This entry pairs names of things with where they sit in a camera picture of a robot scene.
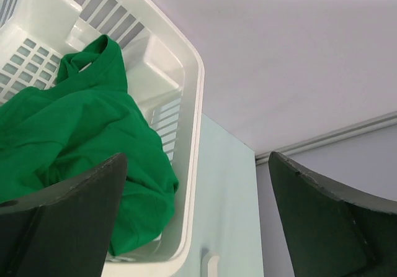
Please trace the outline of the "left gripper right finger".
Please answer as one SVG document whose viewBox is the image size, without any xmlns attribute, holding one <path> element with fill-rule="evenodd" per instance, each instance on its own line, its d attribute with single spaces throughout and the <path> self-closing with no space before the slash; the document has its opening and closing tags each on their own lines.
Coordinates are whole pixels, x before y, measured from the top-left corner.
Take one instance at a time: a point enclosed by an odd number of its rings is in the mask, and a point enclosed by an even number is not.
<svg viewBox="0 0 397 277">
<path fill-rule="evenodd" d="M 268 166 L 295 276 L 396 276 L 396 201 L 279 152 Z"/>
</svg>

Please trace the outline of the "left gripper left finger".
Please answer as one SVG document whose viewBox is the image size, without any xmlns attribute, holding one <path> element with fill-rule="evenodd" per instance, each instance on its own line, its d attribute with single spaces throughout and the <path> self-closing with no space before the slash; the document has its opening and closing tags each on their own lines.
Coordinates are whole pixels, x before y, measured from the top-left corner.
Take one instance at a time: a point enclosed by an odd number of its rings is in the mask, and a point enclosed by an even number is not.
<svg viewBox="0 0 397 277">
<path fill-rule="evenodd" d="M 127 177 L 118 153 L 1 203 L 1 276 L 100 276 Z"/>
</svg>

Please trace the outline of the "green t shirt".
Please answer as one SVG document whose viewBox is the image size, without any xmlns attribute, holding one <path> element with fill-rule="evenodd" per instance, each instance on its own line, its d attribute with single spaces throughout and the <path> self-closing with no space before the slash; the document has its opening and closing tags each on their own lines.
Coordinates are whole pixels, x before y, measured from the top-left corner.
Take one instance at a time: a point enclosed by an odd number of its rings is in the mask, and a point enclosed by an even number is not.
<svg viewBox="0 0 397 277">
<path fill-rule="evenodd" d="M 1 106 L 1 201 L 72 178 L 117 153 L 126 155 L 128 170 L 113 256 L 162 233 L 179 182 L 160 136 L 128 94 L 120 46 L 102 35 L 61 59 L 54 87 L 25 88 Z"/>
</svg>

